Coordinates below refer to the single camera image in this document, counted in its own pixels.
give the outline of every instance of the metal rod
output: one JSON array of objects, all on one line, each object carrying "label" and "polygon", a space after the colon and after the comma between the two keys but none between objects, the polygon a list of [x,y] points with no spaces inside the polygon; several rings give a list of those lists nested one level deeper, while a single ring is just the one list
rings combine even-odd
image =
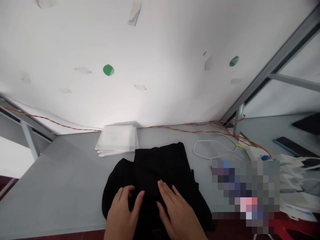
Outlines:
[{"label": "metal rod", "polygon": [[[0,105],[3,105],[5,107],[11,108],[11,109],[16,110],[16,111],[23,112],[18,107],[16,107],[13,104],[9,103],[9,101],[5,100],[1,96],[0,96]],[[43,135],[45,135],[49,139],[53,140],[55,138],[55,134],[53,134],[51,131],[46,129],[44,126],[42,126],[40,123],[38,123],[33,118],[31,118],[31,117],[29,117],[27,115],[24,115],[24,114],[19,114],[19,113],[13,112],[13,111],[8,111],[5,108],[2,108],[2,109],[7,111],[7,112],[9,112],[11,115],[15,116],[16,118],[20,119],[20,121],[26,122],[27,124],[32,126],[37,131],[41,132]]]},{"label": "metal rod", "polygon": [[1,196],[8,190],[8,188],[9,188],[15,181],[16,181],[16,179],[15,179],[15,178],[12,178],[12,179],[10,180],[10,182],[8,182],[8,184],[4,186],[4,188],[0,191],[0,198],[1,198]]},{"label": "metal rod", "polygon": [[28,124],[26,124],[24,121],[21,121],[21,126],[24,132],[24,135],[26,136],[33,158],[34,160],[37,160],[37,158],[40,156],[40,150],[34,141],[32,128]]},{"label": "metal rod", "polygon": [[290,77],[282,74],[270,74],[269,78],[278,80],[280,82],[289,83],[291,85],[295,85],[298,87],[320,92],[320,83],[317,83],[317,82],[312,82],[312,81],[304,80],[301,78]]},{"label": "metal rod", "polygon": [[320,4],[306,18],[306,20],[298,27],[286,43],[273,56],[270,62],[257,75],[237,101],[229,108],[226,114],[221,118],[221,121],[228,121],[229,118],[237,111],[242,103],[244,103],[251,94],[266,80],[268,75],[276,69],[276,67],[294,50],[294,48],[307,36],[307,34],[320,22]]},{"label": "metal rod", "polygon": [[[240,120],[243,116],[243,110],[244,110],[244,103],[242,103],[239,107],[239,109],[237,110],[236,113],[236,121]],[[238,130],[238,123],[234,123],[234,127],[233,127],[233,135],[234,136],[239,136],[240,135],[240,131]]]}]

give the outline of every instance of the wire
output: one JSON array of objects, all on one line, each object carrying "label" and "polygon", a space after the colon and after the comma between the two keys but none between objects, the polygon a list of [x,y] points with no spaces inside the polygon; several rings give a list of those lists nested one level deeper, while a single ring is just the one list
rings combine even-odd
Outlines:
[{"label": "wire", "polygon": [[267,234],[268,236],[269,236],[269,238],[271,239],[271,240],[273,240],[273,237],[271,236],[271,234]]},{"label": "wire", "polygon": [[53,123],[55,123],[55,124],[58,124],[58,125],[60,125],[60,126],[62,126],[62,127],[67,127],[67,128],[71,128],[71,129],[74,129],[74,130],[98,131],[98,132],[101,132],[101,130],[96,130],[96,129],[79,129],[79,128],[73,128],[73,127],[69,127],[69,126],[62,125],[62,124],[60,124],[60,123],[57,123],[57,122],[55,122],[55,121],[53,121],[53,120],[51,120],[51,119],[49,119],[49,118],[46,118],[46,117],[41,117],[41,116],[37,116],[37,115],[32,115],[32,114],[28,114],[28,113],[19,112],[19,111],[13,110],[13,109],[11,109],[11,108],[7,108],[6,106],[3,106],[3,105],[0,105],[0,107],[3,107],[3,108],[5,108],[5,109],[7,109],[7,110],[10,110],[10,111],[12,111],[12,112],[16,112],[16,113],[23,114],[23,115],[26,115],[26,116],[39,117],[39,118],[47,119],[47,120],[49,120],[49,121],[51,121],[51,122],[53,122]]},{"label": "wire", "polygon": [[[74,129],[74,130],[82,130],[82,131],[97,131],[97,132],[101,132],[101,130],[96,130],[96,129],[79,129],[79,128],[73,128],[73,127],[69,127],[69,126],[66,126],[66,125],[62,125],[60,123],[57,123],[49,118],[46,118],[46,117],[41,117],[41,116],[37,116],[37,115],[32,115],[32,114],[28,114],[28,113],[23,113],[23,112],[19,112],[17,110],[14,110],[14,109],[11,109],[11,108],[8,108],[4,105],[0,105],[0,107],[2,108],[5,108],[7,110],[10,110],[12,112],[16,112],[16,113],[19,113],[19,114],[23,114],[23,115],[26,115],[26,116],[32,116],[32,117],[38,117],[38,118],[43,118],[43,119],[47,119],[49,120],[50,122],[53,122],[55,124],[58,124],[62,127],[67,127],[67,128],[71,128],[71,129]],[[206,125],[206,124],[215,124],[215,123],[237,123],[237,122],[241,122],[245,119],[246,115],[243,115],[243,118],[237,120],[237,121],[233,121],[233,122],[224,122],[224,121],[209,121],[209,122],[204,122],[203,124],[202,123],[185,123],[184,125],[198,125],[198,126],[202,126],[202,125]],[[186,130],[181,130],[181,129],[177,129],[177,128],[172,128],[172,127],[168,127],[168,126],[151,126],[151,127],[142,127],[142,128],[138,128],[138,129],[147,129],[147,128],[168,128],[168,129],[171,129],[171,130],[176,130],[176,131],[180,131],[180,132],[189,132],[189,133],[216,133],[216,134],[222,134],[222,135],[227,135],[227,136],[232,136],[232,137],[235,137],[234,135],[232,135],[229,130],[229,134],[227,133],[222,133],[222,132],[217,132],[217,131],[186,131]],[[252,142],[254,145],[256,145],[257,147],[265,150],[269,156],[272,158],[272,155],[269,151],[267,151],[266,149],[264,149],[262,146],[260,146],[259,144],[255,143],[254,141],[251,141],[251,140],[248,140],[244,137],[241,137],[241,136],[236,136],[237,138],[241,138],[241,139],[244,139],[245,141],[248,141],[248,142]]]}]

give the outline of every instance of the white wall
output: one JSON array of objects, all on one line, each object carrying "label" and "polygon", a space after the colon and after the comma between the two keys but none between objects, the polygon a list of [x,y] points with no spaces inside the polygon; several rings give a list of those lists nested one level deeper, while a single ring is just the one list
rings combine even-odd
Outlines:
[{"label": "white wall", "polygon": [[[320,34],[317,34],[281,74],[320,83]],[[320,112],[320,93],[272,80],[245,107],[247,118]]]},{"label": "white wall", "polygon": [[[132,27],[132,0],[56,2],[41,10],[31,0],[0,1],[0,93],[76,128],[220,119],[318,4],[143,0]],[[240,61],[229,67],[236,55]],[[213,66],[204,71],[209,56]],[[111,77],[106,64],[115,69]],[[232,84],[234,78],[242,81]],[[77,132],[40,121],[55,133]]]},{"label": "white wall", "polygon": [[34,163],[29,148],[0,137],[0,175],[21,178]]}]

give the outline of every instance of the pixelated area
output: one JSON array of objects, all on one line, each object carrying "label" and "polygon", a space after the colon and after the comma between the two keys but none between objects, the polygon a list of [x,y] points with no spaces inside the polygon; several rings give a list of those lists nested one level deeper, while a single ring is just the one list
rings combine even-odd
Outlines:
[{"label": "pixelated area", "polygon": [[279,162],[212,160],[212,219],[245,219],[253,233],[274,233],[268,221],[280,210]]}]

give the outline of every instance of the black cloth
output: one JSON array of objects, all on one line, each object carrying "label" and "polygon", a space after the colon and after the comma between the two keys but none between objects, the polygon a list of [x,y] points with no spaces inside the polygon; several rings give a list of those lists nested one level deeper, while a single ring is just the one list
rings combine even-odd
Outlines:
[{"label": "black cloth", "polygon": [[134,185],[129,198],[133,209],[138,193],[145,191],[134,239],[170,239],[159,217],[156,201],[166,209],[157,182],[162,179],[172,189],[172,184],[193,208],[206,232],[214,230],[212,213],[203,199],[199,184],[189,167],[183,143],[174,143],[152,149],[137,149],[134,162],[121,159],[110,174],[102,197],[102,213],[107,218],[113,198],[120,187]]}]

